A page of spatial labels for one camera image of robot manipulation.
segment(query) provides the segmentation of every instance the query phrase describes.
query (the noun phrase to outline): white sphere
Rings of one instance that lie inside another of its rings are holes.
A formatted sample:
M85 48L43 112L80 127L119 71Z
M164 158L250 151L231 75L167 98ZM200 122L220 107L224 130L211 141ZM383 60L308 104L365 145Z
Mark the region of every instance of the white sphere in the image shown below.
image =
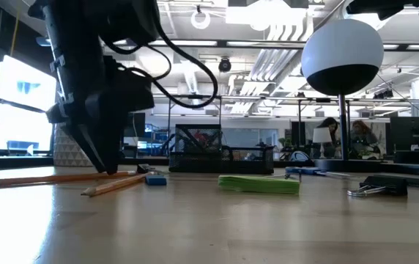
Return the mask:
M326 95L364 88L384 59L379 33L364 22L344 19L325 24L305 44L302 69L307 82Z

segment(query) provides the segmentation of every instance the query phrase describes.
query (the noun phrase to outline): wooden table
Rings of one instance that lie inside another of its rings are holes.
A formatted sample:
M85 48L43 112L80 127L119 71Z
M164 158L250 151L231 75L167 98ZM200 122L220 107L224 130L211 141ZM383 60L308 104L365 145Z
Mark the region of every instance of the wooden table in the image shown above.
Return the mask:
M220 191L216 177L95 198L80 196L94 182L0 189L0 263L419 263L419 188L361 199L346 195L361 177L306 175L299 196L252 194Z

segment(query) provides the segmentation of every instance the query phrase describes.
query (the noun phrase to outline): sphere stand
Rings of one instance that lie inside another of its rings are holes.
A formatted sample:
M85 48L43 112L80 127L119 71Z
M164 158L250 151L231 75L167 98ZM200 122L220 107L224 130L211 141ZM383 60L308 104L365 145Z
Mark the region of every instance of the sphere stand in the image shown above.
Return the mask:
M348 119L346 121L346 104L348 105ZM315 166L321 170L331 172L378 172L379 161L349 160L349 102L345 101L345 96L338 96L340 107L340 129L341 129L341 159L317 159Z

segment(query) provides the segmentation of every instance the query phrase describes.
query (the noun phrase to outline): pencil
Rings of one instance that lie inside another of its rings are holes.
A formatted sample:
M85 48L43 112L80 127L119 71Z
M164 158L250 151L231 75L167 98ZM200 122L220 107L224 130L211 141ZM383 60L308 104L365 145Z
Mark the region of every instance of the pencil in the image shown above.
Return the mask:
M142 182L143 179L147 175L153 175L153 174L154 174L154 172L149 172L149 173L145 173L145 174L142 174L142 175L136 175L135 177L129 177L127 179L117 180L117 181L114 181L112 183L105 183L105 184L99 185L97 187L87 188L86 190L84 190L81 193L81 195L87 195L89 197L94 197L94 196L101 195L101 194L104 194L104 193L109 192L109 191L115 191L119 188L123 188L125 186L130 186L134 183Z
M113 175L107 175L105 173L91 173L82 175L51 175L42 177L17 177L17 178L4 178L0 179L0 186L15 186L32 183L61 183L70 181L80 180L106 180L106 179L117 179L119 177L133 176L134 171L129 172L117 172Z

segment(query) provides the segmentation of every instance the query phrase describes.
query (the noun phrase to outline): woman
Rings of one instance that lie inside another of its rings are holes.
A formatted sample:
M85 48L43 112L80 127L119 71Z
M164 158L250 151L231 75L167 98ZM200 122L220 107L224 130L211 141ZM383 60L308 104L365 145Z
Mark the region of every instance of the woman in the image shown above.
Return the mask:
M363 156L368 155L368 153L380 154L380 150L377 147L379 140L372 133L372 130L361 120L354 121L352 126L353 129L350 135L353 155Z
M330 137L332 138L332 143L324 143L324 156L325 158L335 158L336 151L341 149L340 147L336 147L335 133L338 130L338 122L336 122L335 118L333 117L327 117L317 127L328 128L328 130L330 131ZM311 156L312 158L320 157L320 144L314 144L314 148L312 149Z

